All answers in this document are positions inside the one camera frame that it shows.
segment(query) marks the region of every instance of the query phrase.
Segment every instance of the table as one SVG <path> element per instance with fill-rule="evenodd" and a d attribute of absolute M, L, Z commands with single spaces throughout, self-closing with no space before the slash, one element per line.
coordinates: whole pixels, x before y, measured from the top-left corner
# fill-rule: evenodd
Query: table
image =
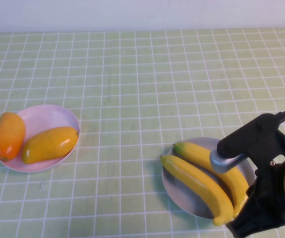
<path fill-rule="evenodd" d="M 80 140 L 47 172 L 0 163 L 0 238 L 231 238 L 168 198 L 159 156 L 285 110 L 285 28 L 0 33 L 0 115 L 39 104 Z"/>

